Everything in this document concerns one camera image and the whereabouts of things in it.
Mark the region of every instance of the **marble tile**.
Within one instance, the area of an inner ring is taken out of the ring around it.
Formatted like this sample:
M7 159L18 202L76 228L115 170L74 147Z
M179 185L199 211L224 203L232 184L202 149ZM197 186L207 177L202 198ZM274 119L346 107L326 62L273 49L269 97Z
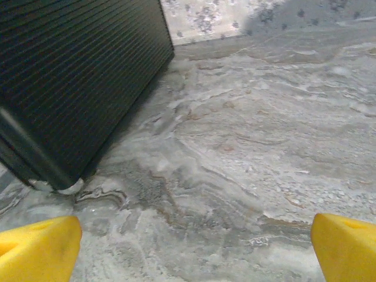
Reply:
M77 215L72 281L324 281L313 216L375 222L375 23L178 46L83 190L14 182L0 229Z

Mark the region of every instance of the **marble floor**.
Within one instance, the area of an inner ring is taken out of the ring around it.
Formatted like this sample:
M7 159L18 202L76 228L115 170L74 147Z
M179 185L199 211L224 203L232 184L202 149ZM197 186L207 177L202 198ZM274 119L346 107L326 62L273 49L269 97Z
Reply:
M72 281L324 281L318 212L376 222L376 20L176 48L76 196L2 193L0 229L75 214Z

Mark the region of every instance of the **wall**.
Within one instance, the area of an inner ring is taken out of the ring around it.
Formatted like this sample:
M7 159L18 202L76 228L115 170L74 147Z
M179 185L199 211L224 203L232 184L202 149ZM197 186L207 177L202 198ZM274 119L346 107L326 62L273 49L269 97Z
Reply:
M338 26L344 20L376 16L376 0L162 0L162 5L175 45Z

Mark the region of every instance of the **speaker grille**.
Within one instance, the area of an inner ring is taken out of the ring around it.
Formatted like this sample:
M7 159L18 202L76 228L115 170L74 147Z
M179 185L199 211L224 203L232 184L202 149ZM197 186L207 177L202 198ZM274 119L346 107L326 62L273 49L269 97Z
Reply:
M2 1L0 33L5 99L75 173L173 55L158 0Z

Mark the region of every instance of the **patterned wall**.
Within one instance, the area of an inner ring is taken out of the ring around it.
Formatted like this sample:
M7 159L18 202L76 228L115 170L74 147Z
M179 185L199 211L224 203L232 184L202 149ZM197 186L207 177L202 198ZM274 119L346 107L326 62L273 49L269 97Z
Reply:
M162 0L175 45L376 16L376 0Z

